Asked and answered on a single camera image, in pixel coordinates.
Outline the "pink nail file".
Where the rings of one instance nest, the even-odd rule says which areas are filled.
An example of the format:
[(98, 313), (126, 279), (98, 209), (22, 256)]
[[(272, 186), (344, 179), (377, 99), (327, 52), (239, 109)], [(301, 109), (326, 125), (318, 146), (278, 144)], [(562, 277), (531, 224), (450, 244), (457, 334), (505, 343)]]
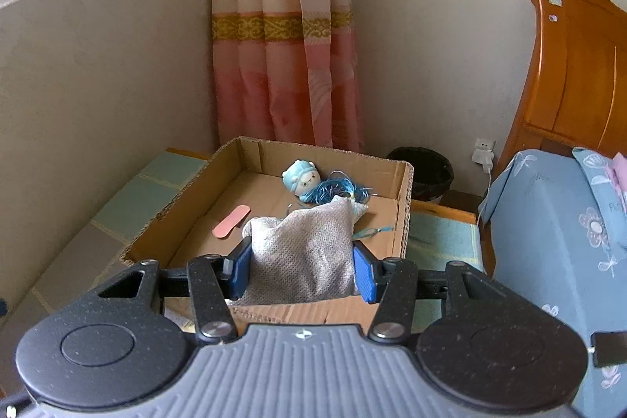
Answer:
[(227, 216), (212, 228), (212, 235), (217, 239), (225, 239), (249, 215), (251, 208), (247, 205), (236, 206)]

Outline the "grey pouch large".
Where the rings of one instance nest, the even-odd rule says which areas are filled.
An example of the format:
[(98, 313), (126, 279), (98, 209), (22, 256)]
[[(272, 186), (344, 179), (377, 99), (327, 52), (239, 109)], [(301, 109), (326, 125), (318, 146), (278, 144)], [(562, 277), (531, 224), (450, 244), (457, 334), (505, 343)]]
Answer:
[(352, 201), (290, 212), (282, 219), (253, 217), (242, 229), (252, 241), (250, 280), (243, 306), (340, 299), (357, 293), (353, 266)]

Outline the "blue white string sachet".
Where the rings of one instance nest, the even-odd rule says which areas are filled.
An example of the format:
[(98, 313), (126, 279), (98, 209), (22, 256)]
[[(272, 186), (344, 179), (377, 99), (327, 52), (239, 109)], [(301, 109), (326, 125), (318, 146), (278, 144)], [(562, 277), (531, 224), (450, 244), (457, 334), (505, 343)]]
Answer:
[(317, 207), (330, 204), (334, 198), (346, 198), (352, 201), (354, 214), (366, 211), (368, 202), (376, 193), (370, 187), (355, 183), (348, 174), (340, 170), (334, 170), (323, 178), (318, 187), (309, 193), (298, 197), (300, 207)]

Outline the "blue white doll head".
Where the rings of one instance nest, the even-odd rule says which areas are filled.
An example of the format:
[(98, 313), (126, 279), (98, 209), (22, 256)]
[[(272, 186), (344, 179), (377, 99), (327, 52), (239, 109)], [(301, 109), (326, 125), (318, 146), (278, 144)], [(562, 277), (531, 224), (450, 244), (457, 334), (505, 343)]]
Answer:
[(283, 172), (284, 186), (295, 196), (301, 197), (315, 187), (318, 187), (322, 179), (315, 165), (306, 160), (296, 160)]

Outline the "grey checked blanket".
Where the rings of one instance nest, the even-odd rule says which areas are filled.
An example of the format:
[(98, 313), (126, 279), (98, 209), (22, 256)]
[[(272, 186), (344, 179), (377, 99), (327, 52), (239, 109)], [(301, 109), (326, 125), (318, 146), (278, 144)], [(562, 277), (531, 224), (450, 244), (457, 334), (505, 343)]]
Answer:
[(365, 241), (379, 258), (404, 257), (409, 247), (430, 246), (419, 220), (450, 219), (466, 227), (463, 261), (481, 266), (481, 247), (470, 213), (410, 199), (418, 171), (407, 161), (311, 145), (236, 138), (212, 157), (166, 150), (130, 180), (81, 229), (31, 287), (1, 329), (1, 388), (19, 391), (14, 355), (25, 331), (84, 292), (142, 259), (181, 267), (201, 255), (226, 255), (240, 241), (212, 231), (236, 207), (256, 216), (283, 217), (297, 202), (282, 182), (283, 172), (302, 159), (323, 175), (341, 171), (369, 187), (369, 209), (356, 228), (376, 229)]

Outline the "cardboard box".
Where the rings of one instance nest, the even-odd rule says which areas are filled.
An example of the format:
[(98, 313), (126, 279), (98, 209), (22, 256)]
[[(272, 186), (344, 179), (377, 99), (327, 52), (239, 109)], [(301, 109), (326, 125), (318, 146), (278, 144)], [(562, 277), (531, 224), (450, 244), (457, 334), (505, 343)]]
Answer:
[[(302, 204), (290, 189), (293, 163), (314, 165), (322, 177), (349, 177), (369, 197)], [(404, 161), (250, 138), (210, 157), (166, 150), (133, 181), (133, 201), (150, 191), (167, 197), (130, 227), (122, 259), (183, 267), (249, 240), (250, 281), (230, 303), (236, 322), (367, 328), (376, 308), (359, 295), (352, 244), (363, 242), (378, 259), (404, 256), (412, 177)]]

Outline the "black waste bin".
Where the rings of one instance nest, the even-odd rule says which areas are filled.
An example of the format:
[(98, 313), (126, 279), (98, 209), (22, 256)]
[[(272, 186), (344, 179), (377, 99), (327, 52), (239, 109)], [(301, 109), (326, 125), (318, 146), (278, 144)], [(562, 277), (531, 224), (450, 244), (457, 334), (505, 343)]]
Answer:
[(411, 196), (415, 201), (435, 201), (452, 186), (455, 174), (451, 162), (427, 147), (397, 147), (387, 155), (390, 160), (412, 165)]

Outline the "blue floral bedsheet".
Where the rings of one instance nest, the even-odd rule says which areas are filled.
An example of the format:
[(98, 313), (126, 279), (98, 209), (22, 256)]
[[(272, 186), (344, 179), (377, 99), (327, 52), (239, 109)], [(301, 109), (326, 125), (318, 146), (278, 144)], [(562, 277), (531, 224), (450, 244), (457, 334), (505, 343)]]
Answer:
[(626, 329), (626, 209), (612, 158), (522, 150), (480, 206), (494, 279), (570, 326), (591, 354), (594, 332)]

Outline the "black smartphone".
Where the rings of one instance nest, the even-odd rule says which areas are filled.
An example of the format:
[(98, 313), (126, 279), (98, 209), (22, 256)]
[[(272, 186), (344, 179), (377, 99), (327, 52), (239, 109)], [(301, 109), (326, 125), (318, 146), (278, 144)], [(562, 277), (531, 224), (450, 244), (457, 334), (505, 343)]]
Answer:
[(627, 363), (627, 332), (594, 332), (591, 335), (593, 363), (605, 368)]

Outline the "pink patterned curtain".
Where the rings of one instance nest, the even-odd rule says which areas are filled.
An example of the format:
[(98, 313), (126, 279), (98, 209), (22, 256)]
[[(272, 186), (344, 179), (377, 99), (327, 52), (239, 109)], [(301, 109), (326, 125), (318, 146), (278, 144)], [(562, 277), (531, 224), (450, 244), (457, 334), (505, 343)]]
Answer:
[(352, 0), (212, 0), (219, 139), (362, 148)]

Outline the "pink floral quilt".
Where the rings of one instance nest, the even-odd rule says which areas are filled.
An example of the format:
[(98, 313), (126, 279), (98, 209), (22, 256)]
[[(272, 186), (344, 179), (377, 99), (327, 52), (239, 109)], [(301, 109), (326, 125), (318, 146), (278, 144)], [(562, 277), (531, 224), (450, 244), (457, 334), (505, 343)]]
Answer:
[(627, 158), (622, 153), (616, 153), (607, 166), (609, 178), (616, 194), (621, 200), (623, 209), (627, 201)]

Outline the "wooden headboard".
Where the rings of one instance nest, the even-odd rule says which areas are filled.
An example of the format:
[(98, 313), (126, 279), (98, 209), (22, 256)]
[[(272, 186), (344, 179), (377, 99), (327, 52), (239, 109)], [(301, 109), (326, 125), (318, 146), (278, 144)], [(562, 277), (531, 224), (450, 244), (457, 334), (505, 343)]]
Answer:
[(611, 0), (531, 0), (536, 39), (495, 173), (521, 150), (626, 153), (626, 12)]

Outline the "white wall charger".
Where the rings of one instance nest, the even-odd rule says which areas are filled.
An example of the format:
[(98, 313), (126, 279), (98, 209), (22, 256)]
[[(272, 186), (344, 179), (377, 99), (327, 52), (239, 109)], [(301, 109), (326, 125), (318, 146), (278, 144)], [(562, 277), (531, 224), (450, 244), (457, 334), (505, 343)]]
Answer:
[(472, 161), (481, 166), (481, 169), (490, 174), (494, 163), (494, 147), (495, 142), (486, 138), (477, 138), (475, 140)]

